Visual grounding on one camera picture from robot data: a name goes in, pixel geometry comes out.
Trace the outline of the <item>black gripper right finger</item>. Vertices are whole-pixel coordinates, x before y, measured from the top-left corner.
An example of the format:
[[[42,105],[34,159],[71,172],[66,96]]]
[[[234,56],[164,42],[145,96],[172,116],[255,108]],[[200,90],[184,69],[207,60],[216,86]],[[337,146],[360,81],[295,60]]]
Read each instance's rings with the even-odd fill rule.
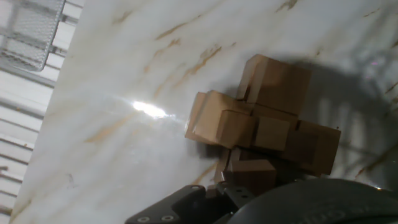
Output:
[[[293,169],[280,168],[277,169],[277,175],[275,180],[275,186],[280,187],[282,185],[290,184],[301,179],[301,173]]]

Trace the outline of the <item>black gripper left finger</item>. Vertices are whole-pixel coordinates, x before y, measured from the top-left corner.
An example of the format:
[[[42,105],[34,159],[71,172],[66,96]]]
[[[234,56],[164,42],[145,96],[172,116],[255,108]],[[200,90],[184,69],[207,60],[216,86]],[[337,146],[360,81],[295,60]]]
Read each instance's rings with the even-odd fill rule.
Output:
[[[214,211],[217,215],[235,214],[254,198],[254,194],[245,187],[220,182],[216,184]]]

